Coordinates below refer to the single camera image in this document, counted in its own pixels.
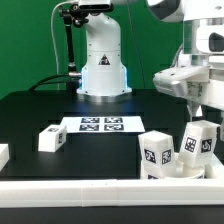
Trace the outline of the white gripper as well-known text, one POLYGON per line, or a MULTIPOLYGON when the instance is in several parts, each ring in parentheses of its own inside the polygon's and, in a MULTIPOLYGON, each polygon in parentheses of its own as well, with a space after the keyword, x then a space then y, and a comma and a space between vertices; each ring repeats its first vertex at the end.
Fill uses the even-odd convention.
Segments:
MULTIPOLYGON (((187 99, 191 121, 203 117, 201 105, 224 110, 224 55, 181 54, 174 67, 153 78, 164 94, 187 99)), ((221 111, 220 140, 224 142, 224 111, 221 111)))

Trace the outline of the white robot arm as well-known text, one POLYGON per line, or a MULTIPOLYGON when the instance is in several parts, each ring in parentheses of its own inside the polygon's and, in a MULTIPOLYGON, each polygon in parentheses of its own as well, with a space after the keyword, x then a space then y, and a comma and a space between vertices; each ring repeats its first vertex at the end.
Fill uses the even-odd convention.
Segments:
MULTIPOLYGON (((224 141, 224 0, 146 0, 158 20, 183 24, 183 42, 172 65, 154 75, 156 89, 184 98, 191 117, 202 105, 221 111, 220 139, 224 141)), ((120 27, 104 10, 118 0, 81 0, 88 12, 87 64, 82 69, 82 93, 114 97, 127 92, 121 70, 120 27)))

